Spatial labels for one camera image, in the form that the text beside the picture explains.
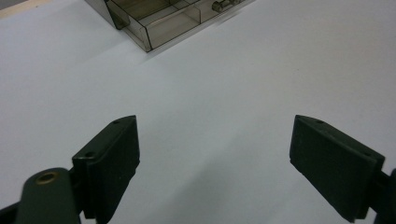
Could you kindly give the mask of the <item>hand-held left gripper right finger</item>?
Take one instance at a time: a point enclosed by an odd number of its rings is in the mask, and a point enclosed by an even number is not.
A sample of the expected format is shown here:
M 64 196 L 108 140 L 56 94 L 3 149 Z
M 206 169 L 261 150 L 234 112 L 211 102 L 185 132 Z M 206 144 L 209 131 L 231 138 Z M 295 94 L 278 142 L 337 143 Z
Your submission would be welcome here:
M 330 124 L 294 119 L 290 163 L 349 222 L 364 219 L 385 157 Z

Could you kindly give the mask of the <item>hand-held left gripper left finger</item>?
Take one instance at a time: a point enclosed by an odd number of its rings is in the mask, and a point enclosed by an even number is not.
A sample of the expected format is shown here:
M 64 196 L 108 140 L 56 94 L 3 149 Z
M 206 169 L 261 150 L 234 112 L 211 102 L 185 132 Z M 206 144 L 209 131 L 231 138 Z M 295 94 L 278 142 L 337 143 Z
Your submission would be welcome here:
M 140 162 L 136 117 L 110 122 L 73 156 L 72 162 L 78 209 L 85 218 L 107 224 Z

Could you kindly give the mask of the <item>smoky transparent acrylic organizer box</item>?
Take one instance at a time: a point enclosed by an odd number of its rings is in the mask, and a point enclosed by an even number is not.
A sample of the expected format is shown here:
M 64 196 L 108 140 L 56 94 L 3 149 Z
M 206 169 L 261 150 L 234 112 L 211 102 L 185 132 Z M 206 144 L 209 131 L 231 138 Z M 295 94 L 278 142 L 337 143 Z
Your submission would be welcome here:
M 112 27 L 124 31 L 145 52 L 187 32 L 230 15 L 253 0 L 241 0 L 222 12 L 211 6 L 220 0 L 84 0 Z

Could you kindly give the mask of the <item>small metallic cylinder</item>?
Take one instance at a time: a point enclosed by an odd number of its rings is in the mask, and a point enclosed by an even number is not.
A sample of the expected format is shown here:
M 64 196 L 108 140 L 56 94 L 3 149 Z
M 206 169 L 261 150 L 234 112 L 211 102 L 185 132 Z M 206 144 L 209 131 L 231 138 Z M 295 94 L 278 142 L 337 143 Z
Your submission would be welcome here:
M 241 0 L 220 0 L 220 1 L 215 1 L 215 2 L 212 4 L 211 8 L 212 8 L 214 11 L 220 13 L 220 12 L 222 12 L 226 7 L 229 7 L 229 6 L 236 6 L 236 5 L 240 4 L 240 3 L 241 3 Z

